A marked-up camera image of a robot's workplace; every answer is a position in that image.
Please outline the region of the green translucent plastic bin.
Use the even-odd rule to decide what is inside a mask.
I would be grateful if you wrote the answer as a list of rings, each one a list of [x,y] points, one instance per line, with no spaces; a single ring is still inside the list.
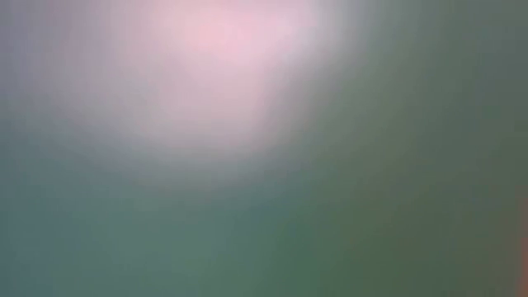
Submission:
[[[528,0],[0,0],[0,297],[517,297]]]

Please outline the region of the orange translucent plastic bin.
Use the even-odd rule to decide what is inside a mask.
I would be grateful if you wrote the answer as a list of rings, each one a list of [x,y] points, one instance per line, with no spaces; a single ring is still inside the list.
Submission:
[[[521,210],[521,274],[517,297],[528,297],[528,187],[523,195]]]

